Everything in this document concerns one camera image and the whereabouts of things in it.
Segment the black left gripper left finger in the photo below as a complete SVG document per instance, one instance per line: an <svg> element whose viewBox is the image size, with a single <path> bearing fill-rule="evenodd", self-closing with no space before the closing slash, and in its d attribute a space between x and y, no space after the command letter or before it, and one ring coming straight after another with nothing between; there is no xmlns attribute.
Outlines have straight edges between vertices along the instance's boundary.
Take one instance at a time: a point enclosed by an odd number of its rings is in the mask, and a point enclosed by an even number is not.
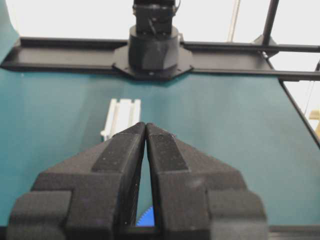
<svg viewBox="0 0 320 240"><path fill-rule="evenodd" d="M111 240L133 225L145 147L143 122L38 174L9 216L9 240Z"/></svg>

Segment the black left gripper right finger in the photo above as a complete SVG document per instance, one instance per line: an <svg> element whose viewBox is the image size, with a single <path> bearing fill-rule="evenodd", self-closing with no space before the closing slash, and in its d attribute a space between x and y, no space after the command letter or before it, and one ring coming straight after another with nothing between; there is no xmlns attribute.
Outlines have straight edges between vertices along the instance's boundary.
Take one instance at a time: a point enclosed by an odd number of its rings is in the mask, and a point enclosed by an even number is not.
<svg viewBox="0 0 320 240"><path fill-rule="evenodd" d="M165 240L264 240L267 216L242 173L148 123L155 225Z"/></svg>

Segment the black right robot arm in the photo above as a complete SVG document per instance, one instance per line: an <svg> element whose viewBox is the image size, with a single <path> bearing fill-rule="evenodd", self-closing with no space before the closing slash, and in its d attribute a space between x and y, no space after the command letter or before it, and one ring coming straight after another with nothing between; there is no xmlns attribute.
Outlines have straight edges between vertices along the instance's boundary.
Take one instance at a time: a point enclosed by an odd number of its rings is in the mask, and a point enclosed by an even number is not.
<svg viewBox="0 0 320 240"><path fill-rule="evenodd" d="M114 51L113 68L142 81L169 81L193 69L193 54L181 45L173 26L174 0L135 0L136 23L126 46Z"/></svg>

